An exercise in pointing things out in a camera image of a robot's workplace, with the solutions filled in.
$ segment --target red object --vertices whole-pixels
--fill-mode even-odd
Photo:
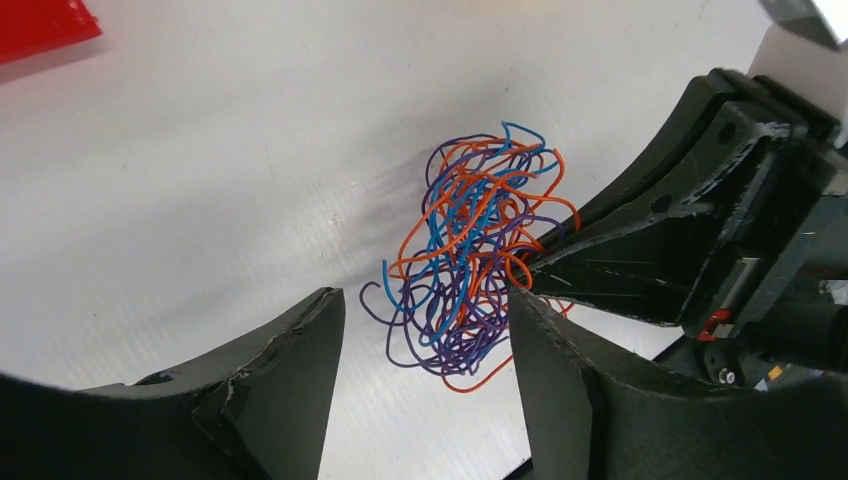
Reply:
[[[722,308],[713,312],[710,315],[710,318],[707,319],[707,323],[704,324],[704,328],[701,330],[701,333],[698,334],[698,340],[702,342],[712,342],[715,340],[715,332],[716,327],[718,327],[722,323],[727,323],[730,320],[730,317],[733,312],[729,309]]]
[[[80,0],[0,0],[0,64],[101,33]]]

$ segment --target purple wire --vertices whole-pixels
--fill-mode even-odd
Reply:
[[[422,200],[422,214],[429,209],[429,204],[433,200],[434,190],[442,185],[443,182],[455,182],[456,179],[449,180],[455,170],[460,166],[471,168],[469,165],[476,165],[474,168],[483,168],[490,161],[502,160],[503,156],[495,156],[500,149],[487,148],[476,152],[467,153],[457,160],[448,164],[442,172],[434,179],[430,179],[430,169],[433,161],[441,156],[444,161],[445,150],[456,145],[459,142],[469,140],[492,140],[497,137],[492,135],[478,134],[467,137],[460,137],[449,140],[437,147],[427,160],[425,170],[425,181],[427,191]],[[510,143],[507,148],[515,146]],[[510,153],[509,160],[502,167],[501,171],[533,171],[532,165],[542,163],[542,153],[535,151]],[[510,179],[513,188],[519,188],[527,183],[526,178],[516,177]],[[487,187],[486,183],[477,184],[458,184],[453,190],[453,195],[457,192],[471,192],[472,196],[467,201],[472,202],[473,198],[482,199],[486,192],[490,191],[491,187]],[[510,197],[508,191],[499,191],[495,193],[489,204],[499,202],[507,197]],[[387,327],[385,354],[388,360],[401,368],[419,367],[436,376],[448,376],[457,374],[475,374],[480,368],[480,362],[485,356],[497,345],[506,341],[509,337],[506,335],[508,326],[508,316],[504,312],[506,295],[509,289],[509,281],[506,275],[507,259],[498,252],[510,252],[513,255],[521,254],[523,251],[529,250],[527,247],[515,246],[507,247],[507,239],[512,235],[515,229],[526,226],[531,222],[550,223],[555,226],[561,235],[565,234],[562,225],[549,217],[543,217],[530,213],[530,203],[522,197],[515,198],[518,201],[518,212],[512,220],[505,226],[499,227],[497,231],[489,234],[474,235],[471,238],[460,242],[455,247],[457,255],[451,257],[445,253],[437,260],[425,262],[424,268],[430,268],[427,274],[417,278],[413,282],[411,279],[416,278],[419,271],[412,271],[413,262],[405,264],[404,276],[406,281],[402,282],[395,291],[397,292],[396,302],[400,308],[395,308],[389,319],[381,318],[368,305],[365,299],[365,293],[371,288],[380,290],[382,286],[377,282],[366,283],[359,292],[359,300],[365,311],[377,322]],[[460,200],[460,197],[455,197],[454,200]],[[488,208],[486,205],[478,204],[478,208]],[[498,212],[493,212],[491,215],[483,215],[476,220],[472,231],[482,228],[485,222],[500,223],[498,220]],[[465,220],[458,215],[458,212],[451,210],[444,218],[439,219],[438,215],[431,215],[427,219],[427,223],[431,232],[441,232],[439,235],[447,234],[448,229],[454,229],[458,232],[467,227]],[[461,252],[467,251],[470,253],[491,252],[491,257],[481,257],[476,264],[456,263],[455,259],[460,259]],[[416,252],[412,258],[417,258],[427,254],[427,249]],[[472,265],[476,265],[477,272],[469,272]],[[474,292],[467,292],[463,295],[463,285],[470,281],[470,275],[477,273],[478,275],[485,269],[488,273],[480,279],[482,288]],[[423,305],[415,308],[418,303],[427,299]],[[486,309],[480,305],[488,304]],[[435,323],[437,319],[448,318],[451,312],[460,308],[466,309],[466,316],[462,320],[462,325],[457,326],[456,322],[443,328]],[[413,360],[409,363],[402,362],[392,355],[391,344],[397,329],[402,330],[403,339],[409,349]],[[429,350],[427,355],[420,351]]]

